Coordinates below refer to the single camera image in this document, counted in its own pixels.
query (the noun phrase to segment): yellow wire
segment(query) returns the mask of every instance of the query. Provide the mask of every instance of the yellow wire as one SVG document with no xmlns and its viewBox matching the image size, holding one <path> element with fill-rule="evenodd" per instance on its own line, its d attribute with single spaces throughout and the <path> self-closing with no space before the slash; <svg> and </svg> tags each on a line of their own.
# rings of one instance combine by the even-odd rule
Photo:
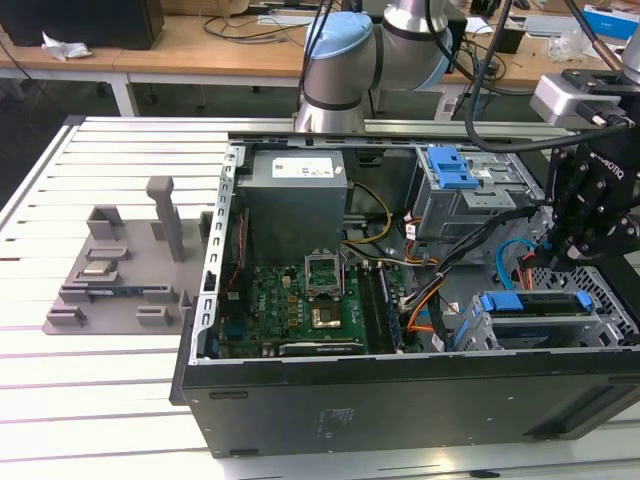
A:
<svg viewBox="0 0 640 480">
<path fill-rule="evenodd" d="M 359 245 L 359 244 L 362 244 L 362 243 L 375 242 L 376 240 L 378 240 L 380 238 L 383 238 L 387 233 L 389 233 L 389 230 L 391 229 L 391 217 L 393 216 L 393 214 L 389 210 L 389 207 L 387 207 L 387 204 L 384 203 L 382 201 L 382 199 L 378 196 L 378 194 L 375 193 L 373 190 L 371 190 L 369 187 L 367 187 L 366 185 L 364 185 L 362 183 L 357 183 L 357 182 L 354 182 L 354 185 L 357 185 L 358 187 L 360 187 L 363 190 L 365 190 L 373 198 L 375 198 L 380 203 L 380 205 L 382 205 L 382 208 L 384 208 L 384 211 L 387 214 L 387 223 L 385 224 L 384 228 L 382 229 L 382 232 L 378 233 L 377 235 L 374 235 L 373 237 L 359 238 L 357 240 L 344 240 L 342 243 L 345 244 L 345 245 Z"/>
</svg>

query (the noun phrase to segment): gray floor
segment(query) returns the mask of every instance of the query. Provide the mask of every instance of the gray floor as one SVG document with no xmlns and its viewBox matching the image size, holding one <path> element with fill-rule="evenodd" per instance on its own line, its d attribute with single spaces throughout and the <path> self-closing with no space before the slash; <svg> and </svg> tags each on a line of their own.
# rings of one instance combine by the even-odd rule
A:
<svg viewBox="0 0 640 480">
<path fill-rule="evenodd" d="M 40 82 L 46 93 L 69 114 L 118 115 L 109 87 L 99 95 L 94 83 Z M 0 101 L 0 205 L 29 172 L 65 116 L 29 81 L 23 83 L 26 99 L 16 103 Z M 290 117 L 295 108 L 294 89 L 261 88 L 254 93 L 248 87 L 199 87 L 156 85 L 157 103 L 149 104 L 148 85 L 136 85 L 136 97 L 143 116 L 182 117 Z M 378 118 L 429 120 L 433 118 L 438 94 L 389 92 L 385 111 Z M 464 108 L 455 119 L 462 119 Z M 494 96 L 481 120 L 537 121 L 528 99 Z"/>
</svg>

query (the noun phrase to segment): label sticker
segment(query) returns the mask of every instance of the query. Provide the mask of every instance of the label sticker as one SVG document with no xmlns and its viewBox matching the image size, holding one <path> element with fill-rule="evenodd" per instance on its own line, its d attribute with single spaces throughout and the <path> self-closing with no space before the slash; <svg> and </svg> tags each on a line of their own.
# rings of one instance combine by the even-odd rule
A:
<svg viewBox="0 0 640 480">
<path fill-rule="evenodd" d="M 431 345 L 433 345 L 433 348 L 435 348 L 438 352 L 444 352 L 444 342 L 440 340 L 440 337 L 436 334 L 433 334 L 431 336 Z"/>
<path fill-rule="evenodd" d="M 275 158 L 273 178 L 333 178 L 330 158 Z"/>
<path fill-rule="evenodd" d="M 407 238 L 409 240 L 415 240 L 416 239 L 416 226 L 415 225 L 407 225 L 405 227 L 405 230 L 407 232 Z"/>
<path fill-rule="evenodd" d="M 458 306 L 458 302 L 452 302 L 451 304 L 447 304 L 447 309 L 442 312 L 444 315 L 457 315 L 460 313 L 460 307 Z"/>
</svg>

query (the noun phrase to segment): green circuit board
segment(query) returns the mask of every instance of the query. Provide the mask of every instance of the green circuit board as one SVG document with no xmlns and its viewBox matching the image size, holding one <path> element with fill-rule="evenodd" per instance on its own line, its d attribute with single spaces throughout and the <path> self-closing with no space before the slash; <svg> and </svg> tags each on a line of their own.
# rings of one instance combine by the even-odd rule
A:
<svg viewBox="0 0 640 480">
<path fill-rule="evenodd" d="M 312 268 L 314 283 L 331 284 L 335 278 L 333 268 L 332 262 Z M 354 342 L 363 344 L 366 352 L 366 328 L 357 268 L 345 266 L 344 295 L 340 301 L 334 302 L 320 297 L 309 300 L 303 264 L 290 267 L 256 267 L 252 281 L 251 313 L 244 338 L 225 342 L 229 356 L 260 357 L 264 356 L 265 344 L 291 342 Z M 403 273 L 399 269 L 389 269 L 387 277 L 391 287 L 389 294 L 395 298 L 401 294 L 400 291 L 396 292 L 396 285 L 404 291 Z M 318 312 L 327 309 L 333 309 L 332 315 L 339 317 L 339 325 L 325 324 L 327 326 L 318 328 L 318 322 L 324 320 Z"/>
</svg>

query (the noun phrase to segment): wooden desk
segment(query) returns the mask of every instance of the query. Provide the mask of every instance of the wooden desk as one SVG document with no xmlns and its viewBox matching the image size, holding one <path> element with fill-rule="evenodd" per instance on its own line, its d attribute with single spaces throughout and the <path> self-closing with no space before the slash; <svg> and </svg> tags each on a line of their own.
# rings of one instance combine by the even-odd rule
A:
<svg viewBox="0 0 640 480">
<path fill-rule="evenodd" d="M 255 17 L 232 19 L 241 25 Z M 124 50 L 113 67 L 118 72 L 177 73 L 196 75 L 244 75 L 267 77 L 298 77 L 302 67 L 303 48 L 291 41 L 264 45 L 244 45 L 223 40 L 206 33 L 203 20 L 195 16 L 165 16 L 162 34 L 152 50 Z M 224 24 L 213 22 L 219 31 Z M 276 30 L 276 25 L 251 24 L 239 29 L 227 29 L 226 35 L 251 35 Z M 287 33 L 304 44 L 306 28 L 294 28 Z M 277 36 L 288 40 L 284 33 Z"/>
<path fill-rule="evenodd" d="M 16 47 L 9 37 L 2 33 L 0 41 L 11 56 L 25 69 L 83 70 L 112 72 L 113 63 L 122 53 L 121 48 L 92 48 L 93 55 L 85 58 L 69 59 L 66 62 L 51 57 L 40 47 Z M 15 68 L 13 61 L 0 49 L 0 67 Z"/>
<path fill-rule="evenodd" d="M 517 15 L 539 14 L 535 6 Z M 498 13 L 492 20 L 497 20 Z M 233 19 L 234 24 L 247 19 Z M 166 16 L 165 26 L 154 48 L 149 51 L 95 49 L 94 56 L 60 62 L 49 58 L 40 48 L 15 48 L 16 59 L 38 79 L 105 81 L 112 85 L 123 116 L 138 114 L 132 83 L 169 83 L 199 85 L 245 85 L 295 87 L 302 67 L 303 49 L 291 42 L 245 45 L 217 38 L 204 32 L 203 20 L 197 16 Z M 212 28 L 222 25 L 214 22 Z M 277 26 L 250 24 L 238 29 L 227 29 L 229 35 L 247 35 L 276 29 Z M 304 42 L 305 28 L 288 32 L 299 43 Z M 278 37 L 285 39 L 283 33 Z M 471 36 L 481 45 L 487 45 L 491 36 Z M 566 68 L 605 68 L 595 58 L 586 62 L 554 63 L 545 53 L 546 39 L 524 37 L 518 53 L 500 54 L 507 63 L 507 72 L 499 82 L 501 86 L 521 89 L 535 87 L 544 73 L 560 72 Z M 467 55 L 460 60 L 470 67 Z M 6 56 L 0 52 L 0 77 L 24 78 Z M 437 120 L 448 120 L 469 82 L 459 72 L 445 75 L 433 88 L 443 95 L 436 112 Z"/>
</svg>

